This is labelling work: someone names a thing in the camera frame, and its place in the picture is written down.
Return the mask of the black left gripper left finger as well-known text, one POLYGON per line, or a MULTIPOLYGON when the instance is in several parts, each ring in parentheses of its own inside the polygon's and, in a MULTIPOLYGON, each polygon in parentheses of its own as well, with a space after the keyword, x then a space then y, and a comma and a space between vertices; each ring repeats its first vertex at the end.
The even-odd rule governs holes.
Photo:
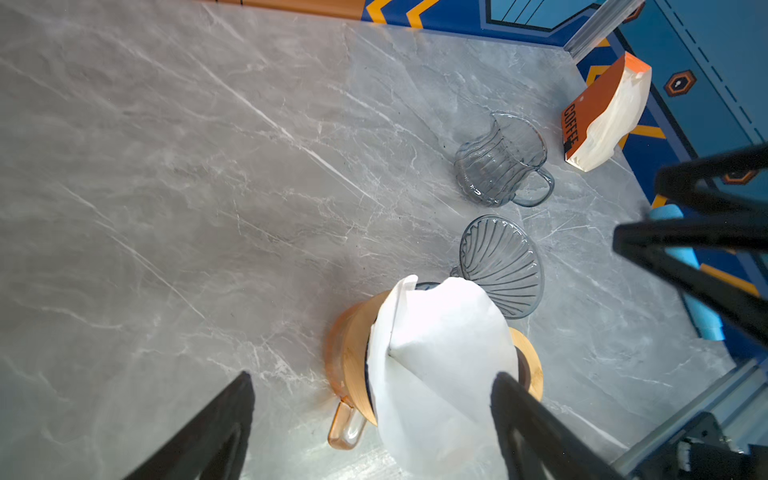
POLYGON ((251 433, 255 395, 242 371, 130 479, 238 479, 251 433))

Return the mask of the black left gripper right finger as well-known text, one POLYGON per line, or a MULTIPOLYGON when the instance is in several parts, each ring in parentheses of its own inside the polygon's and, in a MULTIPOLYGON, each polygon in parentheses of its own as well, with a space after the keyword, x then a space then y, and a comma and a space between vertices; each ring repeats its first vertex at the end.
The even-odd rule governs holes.
POLYGON ((491 413, 510 479, 619 479, 506 372, 497 374, 491 413))

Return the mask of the coffee filter pack orange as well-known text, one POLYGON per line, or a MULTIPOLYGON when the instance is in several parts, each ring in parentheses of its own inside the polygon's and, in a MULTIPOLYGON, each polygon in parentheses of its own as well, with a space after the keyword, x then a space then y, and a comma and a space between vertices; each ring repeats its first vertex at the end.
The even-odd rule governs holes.
POLYGON ((619 57, 562 112, 564 160, 590 172, 608 161, 639 123, 652 68, 630 53, 619 57))

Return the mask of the orange glass carafe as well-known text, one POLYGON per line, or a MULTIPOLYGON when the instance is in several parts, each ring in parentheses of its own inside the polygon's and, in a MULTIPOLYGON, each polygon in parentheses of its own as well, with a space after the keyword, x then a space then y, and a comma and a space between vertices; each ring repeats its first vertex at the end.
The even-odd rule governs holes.
POLYGON ((356 408, 344 380, 343 343, 350 320, 360 305, 354 305, 344 311, 334 322, 324 345, 324 365, 326 378, 339 398, 339 403, 328 433, 328 444, 336 450, 354 449, 367 424, 366 418, 356 408))

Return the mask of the grey glass pitcher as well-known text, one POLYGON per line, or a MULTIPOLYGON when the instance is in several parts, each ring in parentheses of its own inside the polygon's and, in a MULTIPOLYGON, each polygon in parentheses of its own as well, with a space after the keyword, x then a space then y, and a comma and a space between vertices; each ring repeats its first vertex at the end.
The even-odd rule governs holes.
POLYGON ((493 111, 490 119, 489 131, 464 143, 455 155, 459 188, 489 207, 541 205, 555 188, 554 177, 544 168, 548 151, 543 136, 531 121, 510 112, 493 111), (546 182, 547 190, 537 198, 523 198, 519 191, 532 174, 546 182))

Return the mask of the white paper coffee filter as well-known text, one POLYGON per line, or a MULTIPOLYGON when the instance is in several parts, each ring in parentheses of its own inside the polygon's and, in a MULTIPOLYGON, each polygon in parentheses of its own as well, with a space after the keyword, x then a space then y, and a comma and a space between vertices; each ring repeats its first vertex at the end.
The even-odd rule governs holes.
POLYGON ((497 440, 491 392, 518 359, 507 321, 476 283, 401 279, 381 305, 366 367, 378 433, 405 471, 459 470, 497 440))

